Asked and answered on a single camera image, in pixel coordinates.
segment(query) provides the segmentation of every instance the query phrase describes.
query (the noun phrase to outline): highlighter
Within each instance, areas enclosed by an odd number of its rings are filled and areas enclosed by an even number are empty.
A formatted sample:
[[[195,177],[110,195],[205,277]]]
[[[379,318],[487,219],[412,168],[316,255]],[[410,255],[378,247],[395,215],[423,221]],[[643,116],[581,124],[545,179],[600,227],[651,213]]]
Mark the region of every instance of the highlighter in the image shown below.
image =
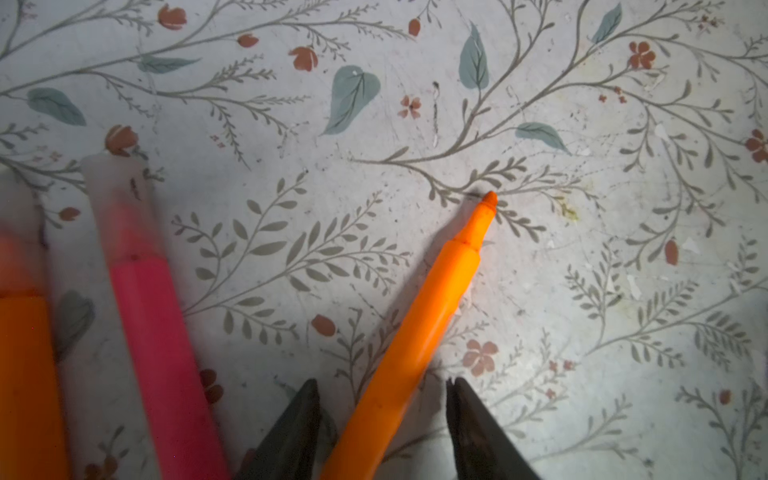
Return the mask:
[[[320,480],[373,478],[480,265],[480,247],[496,203],[494,192],[485,195],[464,229],[440,251]]]
[[[0,173],[0,478],[69,480],[61,395],[45,302],[41,210]]]
[[[229,480],[181,314],[144,165],[82,161],[91,209],[164,480]]]

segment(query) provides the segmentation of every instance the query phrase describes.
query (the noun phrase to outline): uncapped orange marker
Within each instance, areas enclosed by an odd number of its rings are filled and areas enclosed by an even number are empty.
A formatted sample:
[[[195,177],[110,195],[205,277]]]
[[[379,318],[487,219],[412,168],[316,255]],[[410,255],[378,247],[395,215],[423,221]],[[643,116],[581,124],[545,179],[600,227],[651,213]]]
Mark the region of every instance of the uncapped orange marker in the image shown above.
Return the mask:
[[[0,478],[69,480],[61,396],[45,302],[41,215],[0,173]]]
[[[442,248],[320,480],[373,478],[480,265],[480,246],[496,215],[496,202],[494,192],[485,195],[464,229]]]

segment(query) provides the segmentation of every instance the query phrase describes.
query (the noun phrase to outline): floral tablecloth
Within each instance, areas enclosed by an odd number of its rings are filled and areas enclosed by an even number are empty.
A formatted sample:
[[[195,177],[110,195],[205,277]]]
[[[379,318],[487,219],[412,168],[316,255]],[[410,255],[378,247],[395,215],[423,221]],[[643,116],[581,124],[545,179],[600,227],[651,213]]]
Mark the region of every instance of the floral tablecloth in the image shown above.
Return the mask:
[[[379,478],[470,380],[542,478],[768,478],[760,0],[7,0],[0,164],[45,206],[75,478],[159,478],[78,159],[146,161],[231,470],[328,455],[440,245],[482,265]]]

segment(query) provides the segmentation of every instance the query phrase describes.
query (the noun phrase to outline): orange marker tip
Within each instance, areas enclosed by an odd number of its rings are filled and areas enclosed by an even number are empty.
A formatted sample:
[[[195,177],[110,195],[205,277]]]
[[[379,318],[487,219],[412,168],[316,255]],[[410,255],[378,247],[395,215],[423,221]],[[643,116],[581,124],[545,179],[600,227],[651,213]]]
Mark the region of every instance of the orange marker tip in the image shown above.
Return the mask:
[[[482,203],[488,204],[491,207],[496,208],[496,204],[498,203],[498,197],[496,196],[496,192],[486,193],[485,196],[482,198]]]

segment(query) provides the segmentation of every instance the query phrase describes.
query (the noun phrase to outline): capped pink marker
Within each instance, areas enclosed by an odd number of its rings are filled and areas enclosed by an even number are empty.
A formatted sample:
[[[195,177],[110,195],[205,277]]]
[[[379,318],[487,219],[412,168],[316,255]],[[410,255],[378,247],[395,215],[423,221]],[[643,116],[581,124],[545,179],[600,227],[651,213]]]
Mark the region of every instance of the capped pink marker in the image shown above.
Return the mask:
[[[152,213],[144,165],[98,154],[81,169],[163,480],[229,480]]]

